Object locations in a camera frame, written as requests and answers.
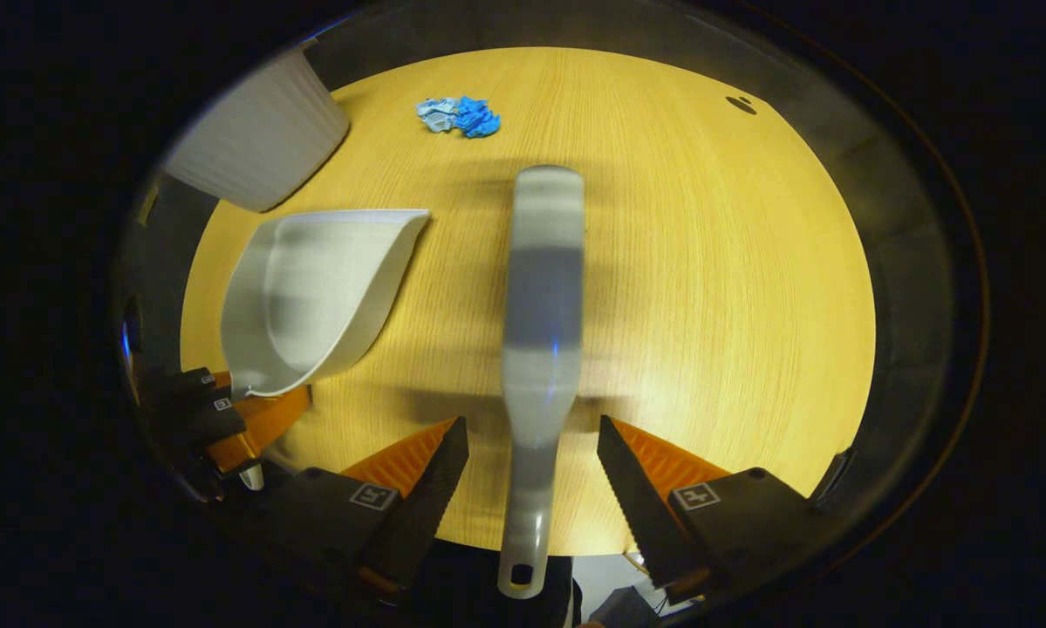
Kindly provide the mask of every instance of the crumpled paper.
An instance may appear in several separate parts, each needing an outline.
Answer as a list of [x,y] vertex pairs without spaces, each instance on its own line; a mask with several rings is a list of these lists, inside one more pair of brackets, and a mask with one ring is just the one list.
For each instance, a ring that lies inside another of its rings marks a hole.
[[499,116],[487,108],[487,100],[469,96],[424,100],[416,107],[417,115],[430,131],[439,133],[456,127],[468,138],[485,138],[499,131]]

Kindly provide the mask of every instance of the gray brush handle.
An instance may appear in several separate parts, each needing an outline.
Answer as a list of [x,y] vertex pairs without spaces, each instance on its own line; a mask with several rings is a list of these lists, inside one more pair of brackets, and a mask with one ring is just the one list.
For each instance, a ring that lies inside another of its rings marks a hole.
[[499,556],[499,589],[518,600],[542,592],[554,463],[581,380],[584,180],[539,165],[515,181],[503,401],[511,425],[511,484]]

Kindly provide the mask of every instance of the table surface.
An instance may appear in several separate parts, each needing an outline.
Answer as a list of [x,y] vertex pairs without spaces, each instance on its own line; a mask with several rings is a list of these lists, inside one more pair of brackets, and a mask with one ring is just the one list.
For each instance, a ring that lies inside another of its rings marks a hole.
[[[487,98],[502,130],[434,134],[428,97]],[[376,344],[313,384],[271,459],[341,470],[468,417],[471,457],[438,537],[498,548],[509,426],[499,385],[515,175],[586,180],[584,365],[558,457],[551,554],[634,548],[596,457],[611,414],[724,469],[763,466],[809,495],[860,425],[874,306],[833,180],[773,108],[683,69],[610,52],[441,57],[333,92],[350,131],[264,215],[222,201],[192,260],[182,366],[224,369],[220,311],[259,223],[301,211],[427,207],[431,220]],[[744,112],[726,96],[746,97]]]

